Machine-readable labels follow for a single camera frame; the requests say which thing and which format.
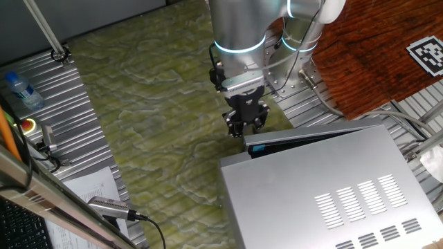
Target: wooden surface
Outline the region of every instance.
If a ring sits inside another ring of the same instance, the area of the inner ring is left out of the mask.
[[[347,0],[326,25],[314,61],[348,119],[442,79],[406,50],[425,37],[443,39],[442,12],[442,0]]]

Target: water bottle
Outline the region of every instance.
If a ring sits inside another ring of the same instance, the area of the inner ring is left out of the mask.
[[[35,111],[44,106],[42,96],[34,90],[33,86],[29,84],[28,79],[24,76],[9,72],[5,78],[8,81],[8,88],[23,101],[28,109]]]

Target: black cable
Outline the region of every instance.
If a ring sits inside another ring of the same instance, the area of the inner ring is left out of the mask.
[[[217,70],[217,68],[215,66],[214,55],[213,55],[213,47],[215,47],[215,43],[212,43],[211,45],[209,45],[209,57],[210,57],[211,63],[213,64],[214,70]]]
[[[141,221],[149,221],[150,223],[152,223],[153,225],[155,225],[155,227],[157,228],[157,230],[160,233],[161,236],[161,241],[163,242],[163,249],[166,249],[166,242],[165,242],[165,237],[163,236],[163,233],[161,232],[161,229],[159,227],[159,225],[157,225],[157,223],[155,223],[155,221],[149,219],[147,216],[144,216],[142,214],[135,214],[134,215],[135,219],[141,220]]]
[[[19,135],[21,137],[21,141],[23,142],[23,153],[20,155],[21,159],[23,160],[23,163],[27,163],[29,166],[28,170],[28,180],[26,181],[26,184],[24,186],[3,186],[0,187],[0,192],[8,191],[8,190],[15,190],[20,193],[24,193],[28,191],[30,182],[33,179],[33,161],[30,156],[29,148],[28,148],[28,142],[26,141],[26,137],[23,134],[23,131],[21,130],[21,120],[15,115],[14,111],[12,110],[11,106],[6,102],[6,100],[3,98],[2,95],[0,95],[0,105],[2,109],[9,110],[11,117],[14,119],[15,123],[17,124],[17,128],[19,130]]]
[[[163,249],[166,249],[165,237],[163,236],[163,233],[161,232],[161,229],[160,229],[159,225],[157,225],[157,223],[155,223],[153,220],[151,220],[151,219],[149,219],[149,218],[147,218],[147,217],[146,217],[145,220],[146,220],[146,221],[149,221],[150,223],[152,223],[152,224],[155,225],[155,227],[157,228],[157,230],[158,230],[159,233],[160,233],[161,241],[163,242]]]
[[[268,96],[268,95],[270,95],[270,94],[272,94],[272,93],[278,92],[278,91],[282,90],[282,89],[286,86],[286,83],[288,82],[289,78],[291,77],[292,70],[293,70],[293,68],[294,68],[294,67],[296,66],[296,64],[297,64],[298,54],[300,53],[300,48],[303,46],[303,42],[305,41],[306,35],[307,35],[307,33],[309,32],[309,29],[311,28],[312,23],[314,22],[315,18],[317,17],[318,13],[320,13],[320,10],[321,10],[321,8],[322,8],[324,5],[325,5],[325,0],[323,0],[322,5],[321,5],[320,8],[317,10],[316,14],[312,17],[311,21],[309,22],[309,25],[308,25],[308,27],[307,27],[307,29],[306,29],[306,32],[305,32],[305,34],[303,35],[303,38],[302,38],[302,40],[301,40],[301,42],[300,42],[299,49],[297,50],[296,60],[295,60],[295,62],[293,63],[293,65],[292,65],[292,67],[291,67],[291,70],[289,71],[289,74],[288,74],[288,76],[286,77],[286,80],[284,81],[284,84],[283,84],[282,87],[280,87],[279,89],[276,89],[276,90],[274,90],[274,91],[270,91],[270,92],[268,92],[267,94],[263,95],[263,97],[264,97],[264,96]]]
[[[50,173],[54,173],[62,166],[62,164],[60,163],[60,160],[56,157],[51,156],[51,160],[55,161],[55,168],[51,170]]]
[[[48,151],[48,157],[46,157],[46,158],[37,158],[37,157],[34,157],[34,156],[33,156],[33,158],[35,160],[39,160],[39,161],[50,160],[52,163],[54,163],[55,164],[55,168],[53,170],[51,170],[50,173],[56,172],[62,166],[60,160],[58,158],[52,156],[50,151]]]

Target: vent grille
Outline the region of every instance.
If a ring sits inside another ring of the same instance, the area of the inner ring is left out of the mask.
[[[399,231],[397,230],[395,225],[390,226],[389,228],[382,229],[380,230],[380,232],[381,235],[383,235],[383,239],[385,239],[385,241],[400,237]]]
[[[380,177],[379,182],[392,207],[398,208],[399,206],[408,204],[408,202],[404,198],[403,193],[400,190],[400,187],[395,182],[394,176],[392,176],[392,174]]]
[[[346,215],[351,222],[358,221],[366,217],[352,187],[337,190],[337,194],[340,198],[341,204],[345,208]]]
[[[411,233],[411,232],[416,232],[416,231],[422,229],[422,227],[420,227],[420,224],[418,223],[417,219],[411,219],[409,221],[405,221],[402,223],[402,225],[403,225],[403,228],[407,234]]]
[[[343,220],[338,213],[335,202],[330,193],[315,197],[318,209],[326,222],[327,229],[337,228],[343,225]]]
[[[379,242],[377,242],[377,238],[375,238],[374,233],[370,233],[362,237],[359,237],[359,241],[363,249],[373,247],[379,244]]]
[[[338,245],[335,245],[335,247],[337,249],[355,249],[352,241],[346,241],[346,242],[340,243]]]
[[[379,214],[387,210],[372,181],[360,183],[357,186],[359,186],[360,192],[363,195],[366,205],[368,205],[369,211],[372,215]]]

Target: metal pole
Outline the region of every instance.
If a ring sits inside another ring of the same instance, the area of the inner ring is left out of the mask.
[[[25,167],[0,146],[1,184],[9,179],[11,183],[24,185],[28,177]],[[0,195],[101,248],[137,249],[117,228],[105,221],[56,177],[39,165],[37,168],[39,173],[33,174],[26,193],[10,190],[0,192]]]
[[[431,110],[427,111],[419,120],[427,124],[443,112],[443,100],[438,102]]]
[[[62,45],[58,42],[57,38],[55,37],[53,31],[51,30],[51,27],[49,27],[48,23],[46,22],[45,18],[43,17],[42,13],[40,12],[40,9],[38,8],[37,4],[35,4],[34,0],[23,0],[23,2],[26,4],[26,7],[28,7],[30,13],[33,15],[35,21],[38,23],[40,28],[42,29],[44,35],[46,36],[48,42],[53,47],[54,51],[61,57],[64,55],[64,49]]]

